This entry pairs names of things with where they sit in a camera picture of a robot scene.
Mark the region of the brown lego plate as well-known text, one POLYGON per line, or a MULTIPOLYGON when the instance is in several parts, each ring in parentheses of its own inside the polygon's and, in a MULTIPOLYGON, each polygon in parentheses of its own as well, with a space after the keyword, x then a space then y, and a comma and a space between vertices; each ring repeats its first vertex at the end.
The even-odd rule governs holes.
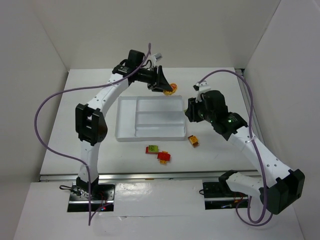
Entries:
POLYGON ((196 147, 198 147, 200 144, 199 144, 199 141, 198 141, 198 138, 195 136, 195 135, 190 135, 189 137, 188 137, 188 140, 189 140, 189 142, 190 142, 190 144, 194 147, 194 148, 196 148, 196 147))

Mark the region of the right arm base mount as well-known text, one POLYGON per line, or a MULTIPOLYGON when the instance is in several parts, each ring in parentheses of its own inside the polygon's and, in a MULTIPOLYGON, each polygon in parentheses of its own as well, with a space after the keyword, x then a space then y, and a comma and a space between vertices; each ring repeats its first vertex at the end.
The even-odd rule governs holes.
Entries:
POLYGON ((235 170, 227 171, 218 177, 217 181, 202 183, 202 189, 198 191, 204 197, 206 210, 222 210, 248 207, 248 196, 241 192, 231 191, 226 180, 237 173, 235 170))

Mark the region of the yellow printed lego brick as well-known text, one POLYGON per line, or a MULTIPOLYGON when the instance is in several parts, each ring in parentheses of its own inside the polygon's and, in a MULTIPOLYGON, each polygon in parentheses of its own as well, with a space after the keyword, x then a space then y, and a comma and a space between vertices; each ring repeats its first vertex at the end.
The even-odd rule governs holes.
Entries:
POLYGON ((164 90, 163 91, 163 94, 165 96, 171 96, 178 90, 178 85, 176 83, 171 83, 170 87, 171 87, 171 90, 164 90))

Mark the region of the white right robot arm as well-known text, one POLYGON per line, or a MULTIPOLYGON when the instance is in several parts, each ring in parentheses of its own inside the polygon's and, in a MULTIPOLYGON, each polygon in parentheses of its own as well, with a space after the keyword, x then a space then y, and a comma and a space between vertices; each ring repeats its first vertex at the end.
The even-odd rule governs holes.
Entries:
POLYGON ((253 133, 248 123, 230 112, 224 95, 209 90, 189 98, 185 115, 193 123, 208 122, 216 133, 236 147, 261 174, 261 180, 229 170, 219 177, 227 191, 260 199, 265 208, 278 215, 302 195, 305 174, 281 162, 253 133))

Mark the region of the small yellow lego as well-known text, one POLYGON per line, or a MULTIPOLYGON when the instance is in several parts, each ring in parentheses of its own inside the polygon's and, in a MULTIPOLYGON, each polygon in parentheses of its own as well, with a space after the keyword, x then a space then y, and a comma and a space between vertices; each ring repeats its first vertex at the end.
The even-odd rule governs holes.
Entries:
POLYGON ((191 142, 191 144, 196 144, 198 142, 197 137, 194 135, 191 135, 188 139, 191 142))

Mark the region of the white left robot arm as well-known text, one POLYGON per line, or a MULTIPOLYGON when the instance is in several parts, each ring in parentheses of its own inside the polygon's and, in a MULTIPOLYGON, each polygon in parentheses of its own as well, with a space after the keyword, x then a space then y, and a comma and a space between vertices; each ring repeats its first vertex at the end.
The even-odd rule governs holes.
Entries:
POLYGON ((113 68, 106 85, 88 103, 79 103, 75 108, 75 131, 84 162, 76 186, 89 194, 93 195, 98 188, 99 148, 108 133, 105 117, 112 104, 134 82, 145 83, 153 92, 172 91, 162 65, 153 60, 146 67, 149 60, 147 53, 131 49, 128 57, 113 68))

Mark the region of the red rounded lego brick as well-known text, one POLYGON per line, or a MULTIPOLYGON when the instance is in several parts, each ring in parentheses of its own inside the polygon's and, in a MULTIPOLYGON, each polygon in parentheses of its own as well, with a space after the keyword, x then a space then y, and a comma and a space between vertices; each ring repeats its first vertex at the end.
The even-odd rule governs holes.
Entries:
POLYGON ((169 162, 171 160, 171 155, 168 152, 162 151, 157 154, 157 159, 159 161, 169 162))

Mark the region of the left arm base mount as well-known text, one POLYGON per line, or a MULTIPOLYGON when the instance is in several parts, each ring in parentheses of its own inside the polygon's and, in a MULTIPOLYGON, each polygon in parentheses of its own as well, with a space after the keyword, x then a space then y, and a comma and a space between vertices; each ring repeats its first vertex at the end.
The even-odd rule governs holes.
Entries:
MULTIPOLYGON (((69 192, 68 213, 84 213, 89 211, 89 195, 75 184, 71 186, 60 185, 59 189, 69 192)), ((91 195, 92 212, 113 212, 116 185, 114 183, 103 183, 97 186, 91 195)))

